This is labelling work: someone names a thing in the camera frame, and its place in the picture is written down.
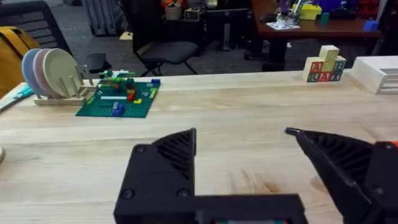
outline wood grain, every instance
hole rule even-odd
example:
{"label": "wood grain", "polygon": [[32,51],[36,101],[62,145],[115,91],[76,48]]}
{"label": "wood grain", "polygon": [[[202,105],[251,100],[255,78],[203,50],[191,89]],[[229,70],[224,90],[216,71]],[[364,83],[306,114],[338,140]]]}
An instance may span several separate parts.
{"label": "wood grain", "polygon": [[36,106],[28,98],[0,114],[7,149],[0,223],[114,223],[133,145],[191,127],[198,195],[297,192],[310,223],[341,223],[284,128],[395,139],[398,96],[373,95],[346,74],[340,82],[306,83],[301,73],[162,77],[146,119],[75,117],[78,106]]}

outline chair leg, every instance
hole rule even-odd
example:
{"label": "chair leg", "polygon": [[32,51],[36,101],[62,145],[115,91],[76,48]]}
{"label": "chair leg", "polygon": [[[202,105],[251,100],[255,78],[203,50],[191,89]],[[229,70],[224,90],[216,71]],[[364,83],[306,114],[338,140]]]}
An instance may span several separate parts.
{"label": "chair leg", "polygon": [[189,70],[191,70],[192,73],[198,75],[198,73],[187,62],[184,62],[184,64],[189,68]]}

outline orange object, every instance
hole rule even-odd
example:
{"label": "orange object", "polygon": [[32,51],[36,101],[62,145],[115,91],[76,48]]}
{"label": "orange object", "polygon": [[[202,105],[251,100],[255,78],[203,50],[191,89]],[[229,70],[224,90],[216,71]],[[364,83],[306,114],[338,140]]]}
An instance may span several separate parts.
{"label": "orange object", "polygon": [[398,147],[398,141],[391,141],[391,143],[393,143],[394,145],[396,145]]}

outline stacked blocks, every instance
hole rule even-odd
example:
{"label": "stacked blocks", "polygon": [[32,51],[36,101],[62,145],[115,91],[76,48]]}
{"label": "stacked blocks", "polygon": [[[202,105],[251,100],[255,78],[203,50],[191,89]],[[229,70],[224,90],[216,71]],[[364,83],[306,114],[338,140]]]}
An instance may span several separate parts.
{"label": "stacked blocks", "polygon": [[333,45],[321,47],[319,57],[308,57],[305,62],[303,78],[307,82],[339,81],[346,59],[339,56],[339,49]]}

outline white box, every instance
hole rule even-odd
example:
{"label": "white box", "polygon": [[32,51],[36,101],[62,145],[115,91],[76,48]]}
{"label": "white box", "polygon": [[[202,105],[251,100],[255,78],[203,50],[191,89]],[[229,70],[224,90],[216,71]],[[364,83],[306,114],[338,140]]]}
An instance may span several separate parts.
{"label": "white box", "polygon": [[374,94],[398,94],[398,56],[357,57],[351,74]]}

